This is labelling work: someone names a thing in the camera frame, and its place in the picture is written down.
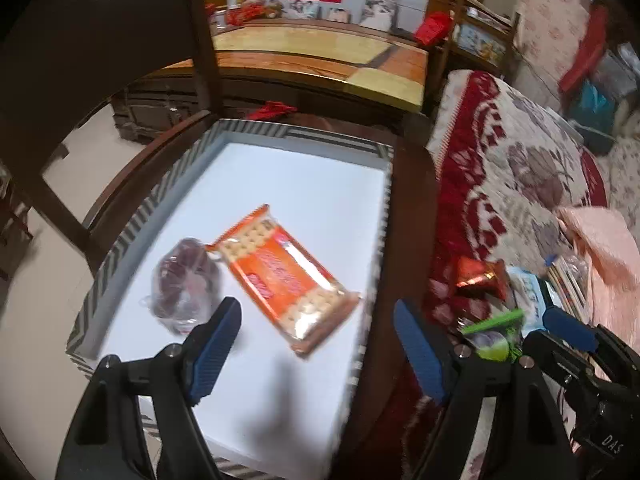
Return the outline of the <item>red foil snack packet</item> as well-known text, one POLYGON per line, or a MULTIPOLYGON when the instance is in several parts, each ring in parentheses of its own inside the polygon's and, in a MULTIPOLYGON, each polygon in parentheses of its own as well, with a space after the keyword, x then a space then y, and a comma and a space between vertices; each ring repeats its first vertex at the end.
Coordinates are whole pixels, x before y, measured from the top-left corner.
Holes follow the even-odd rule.
POLYGON ((506 264, 497 261, 460 257, 454 265, 454 291, 460 295, 488 294, 501 301, 508 298, 509 283, 506 264))

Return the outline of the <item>green wrapped snack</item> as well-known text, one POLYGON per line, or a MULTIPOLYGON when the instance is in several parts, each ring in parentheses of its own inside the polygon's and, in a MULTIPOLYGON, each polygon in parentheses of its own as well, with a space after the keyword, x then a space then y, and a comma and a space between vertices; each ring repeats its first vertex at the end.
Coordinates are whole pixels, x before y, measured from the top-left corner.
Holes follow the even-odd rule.
POLYGON ((522 355, 524 312, 514 309, 460 328, 460 335, 481 359, 514 362, 522 355))

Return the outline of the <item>red cloth on chair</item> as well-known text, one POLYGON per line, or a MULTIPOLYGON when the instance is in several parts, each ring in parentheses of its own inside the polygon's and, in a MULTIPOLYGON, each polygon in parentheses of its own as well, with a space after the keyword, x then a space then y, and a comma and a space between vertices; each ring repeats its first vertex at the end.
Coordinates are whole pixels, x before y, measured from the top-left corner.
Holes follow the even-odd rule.
POLYGON ((285 116, 295 114, 297 108, 279 101, 267 101, 261 107, 256 108, 246 114, 248 120, 264 120, 265 122, 271 122, 272 120, 280 119, 285 116))

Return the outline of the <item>couple photo frame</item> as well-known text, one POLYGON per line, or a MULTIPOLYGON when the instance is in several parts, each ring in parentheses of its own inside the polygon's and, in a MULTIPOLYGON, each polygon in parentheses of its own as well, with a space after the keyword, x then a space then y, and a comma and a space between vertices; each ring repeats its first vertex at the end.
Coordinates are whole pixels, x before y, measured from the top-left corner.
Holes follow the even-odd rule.
POLYGON ((320 12, 319 0, 288 0, 283 8, 283 16, 292 20, 316 20, 320 12))

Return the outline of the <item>orange cracker packet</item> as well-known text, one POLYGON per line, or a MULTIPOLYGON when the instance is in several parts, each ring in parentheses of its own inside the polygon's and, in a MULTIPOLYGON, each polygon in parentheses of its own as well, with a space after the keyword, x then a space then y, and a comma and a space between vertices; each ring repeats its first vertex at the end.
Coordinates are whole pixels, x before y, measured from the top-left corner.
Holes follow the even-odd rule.
POLYGON ((263 204, 207 252, 221 259, 298 356, 308 356, 360 303, 263 204))

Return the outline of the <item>wooden side shelf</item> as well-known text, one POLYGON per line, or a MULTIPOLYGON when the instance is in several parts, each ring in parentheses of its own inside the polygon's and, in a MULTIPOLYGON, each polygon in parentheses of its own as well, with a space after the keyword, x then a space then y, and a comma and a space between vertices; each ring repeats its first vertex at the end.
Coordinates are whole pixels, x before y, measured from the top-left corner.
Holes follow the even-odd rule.
POLYGON ((445 52, 465 58, 491 75, 510 80, 520 21, 520 12, 515 12, 512 18, 506 18, 478 0, 458 0, 445 52))

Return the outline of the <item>red gift bag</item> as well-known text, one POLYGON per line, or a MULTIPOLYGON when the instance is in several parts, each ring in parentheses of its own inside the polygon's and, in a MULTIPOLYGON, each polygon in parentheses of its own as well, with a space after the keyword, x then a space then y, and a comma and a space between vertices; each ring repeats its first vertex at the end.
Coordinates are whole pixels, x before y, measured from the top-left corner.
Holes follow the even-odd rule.
POLYGON ((452 17, 449 11, 429 13, 414 33, 414 40, 421 47, 434 47, 448 37, 451 24, 452 17))

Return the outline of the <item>wooden coffee table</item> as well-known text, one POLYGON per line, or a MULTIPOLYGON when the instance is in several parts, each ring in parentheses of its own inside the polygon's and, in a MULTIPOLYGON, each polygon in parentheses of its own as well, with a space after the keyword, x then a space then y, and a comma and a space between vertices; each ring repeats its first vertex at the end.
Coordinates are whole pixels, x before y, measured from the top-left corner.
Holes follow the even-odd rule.
MULTIPOLYGON (((328 21, 256 20, 214 36, 220 92, 241 117, 265 102, 404 134, 422 122, 427 53, 390 32, 328 21)), ((200 109, 191 60, 111 98, 120 135, 143 142, 200 109)))

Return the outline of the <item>white tray with striped rim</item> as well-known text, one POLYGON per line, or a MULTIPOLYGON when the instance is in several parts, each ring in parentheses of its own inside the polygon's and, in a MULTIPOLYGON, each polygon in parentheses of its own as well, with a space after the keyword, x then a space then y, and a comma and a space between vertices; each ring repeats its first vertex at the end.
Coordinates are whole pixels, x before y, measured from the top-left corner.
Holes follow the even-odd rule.
POLYGON ((180 240, 206 248, 213 300, 241 328, 195 410, 217 465, 255 479, 323 479, 340 446, 367 350, 395 151, 343 133, 225 119, 177 159, 122 228, 66 351, 141 359, 183 341, 192 306, 161 315, 156 266, 180 240))

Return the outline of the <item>clear bag of red dates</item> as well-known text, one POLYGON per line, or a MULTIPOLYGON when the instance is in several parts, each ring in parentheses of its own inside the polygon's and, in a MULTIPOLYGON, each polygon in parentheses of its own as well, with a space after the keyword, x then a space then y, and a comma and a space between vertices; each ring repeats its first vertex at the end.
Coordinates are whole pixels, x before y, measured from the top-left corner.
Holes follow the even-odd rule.
POLYGON ((179 240, 152 272, 151 293, 142 304, 160 324, 186 336, 206 323, 220 301, 220 270, 196 238, 179 240))

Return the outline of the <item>floral red sofa blanket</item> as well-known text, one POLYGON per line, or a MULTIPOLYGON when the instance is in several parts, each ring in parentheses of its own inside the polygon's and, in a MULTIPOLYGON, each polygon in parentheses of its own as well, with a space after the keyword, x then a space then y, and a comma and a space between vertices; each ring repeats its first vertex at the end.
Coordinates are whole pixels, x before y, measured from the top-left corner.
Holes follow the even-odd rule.
POLYGON ((450 257, 502 259, 538 272, 565 247, 555 211, 612 210, 625 252, 639 245, 639 142, 623 138, 597 158, 559 118, 488 73, 457 70, 435 130, 439 217, 431 271, 450 257))

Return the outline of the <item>dark wooden chair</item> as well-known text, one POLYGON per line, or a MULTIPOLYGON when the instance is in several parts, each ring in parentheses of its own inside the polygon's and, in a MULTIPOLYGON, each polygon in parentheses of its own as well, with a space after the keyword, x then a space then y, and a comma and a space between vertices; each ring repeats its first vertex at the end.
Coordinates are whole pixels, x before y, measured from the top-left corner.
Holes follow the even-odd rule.
MULTIPOLYGON (((160 173, 224 114, 204 0, 1 0, 1 161, 43 218, 91 269, 105 259, 160 173), (201 110, 163 134, 80 223, 42 177, 66 136, 122 88, 192 60, 201 110)), ((355 404, 338 448, 342 463, 399 456, 413 411, 406 360, 392 332, 399 298, 420 301, 435 231, 430 153, 403 136, 395 152, 390 237, 355 404)))

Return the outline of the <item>white cat picture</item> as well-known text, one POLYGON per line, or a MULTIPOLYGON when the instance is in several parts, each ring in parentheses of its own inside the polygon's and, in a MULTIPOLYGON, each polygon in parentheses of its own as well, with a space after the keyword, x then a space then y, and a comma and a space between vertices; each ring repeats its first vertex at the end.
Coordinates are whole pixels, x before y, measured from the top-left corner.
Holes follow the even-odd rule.
POLYGON ((364 0, 359 25, 390 32, 397 21, 398 3, 396 0, 364 0))

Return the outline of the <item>pink quilted blanket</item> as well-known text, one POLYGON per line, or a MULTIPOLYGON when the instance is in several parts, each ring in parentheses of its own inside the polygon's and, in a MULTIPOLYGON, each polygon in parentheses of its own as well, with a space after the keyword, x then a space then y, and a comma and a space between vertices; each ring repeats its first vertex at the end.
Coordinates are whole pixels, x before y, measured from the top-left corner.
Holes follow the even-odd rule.
POLYGON ((622 214, 604 207, 560 207, 565 233, 588 266, 589 322, 639 349, 639 249, 622 214))

